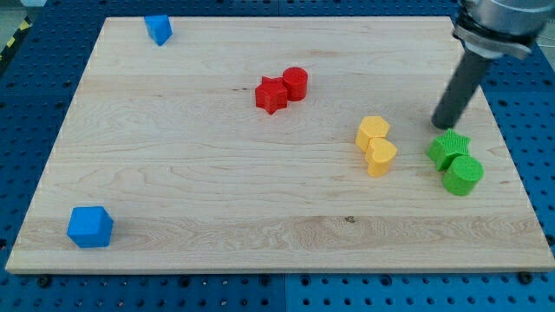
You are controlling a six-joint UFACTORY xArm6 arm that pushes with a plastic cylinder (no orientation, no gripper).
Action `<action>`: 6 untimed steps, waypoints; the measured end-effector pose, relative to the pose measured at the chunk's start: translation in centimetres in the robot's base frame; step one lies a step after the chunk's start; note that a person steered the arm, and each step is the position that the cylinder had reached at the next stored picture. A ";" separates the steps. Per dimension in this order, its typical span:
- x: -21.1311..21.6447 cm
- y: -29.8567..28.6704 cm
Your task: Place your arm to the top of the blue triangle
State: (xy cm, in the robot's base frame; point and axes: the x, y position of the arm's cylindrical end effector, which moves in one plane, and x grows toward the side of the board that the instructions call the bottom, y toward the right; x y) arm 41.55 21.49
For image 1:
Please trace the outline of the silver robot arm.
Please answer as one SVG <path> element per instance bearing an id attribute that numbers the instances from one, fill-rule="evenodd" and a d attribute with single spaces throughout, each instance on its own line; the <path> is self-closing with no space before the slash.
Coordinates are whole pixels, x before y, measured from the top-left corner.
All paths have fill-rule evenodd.
<path id="1" fill-rule="evenodd" d="M 553 18 L 554 0 L 462 0 L 453 35 L 486 59 L 522 60 Z"/>

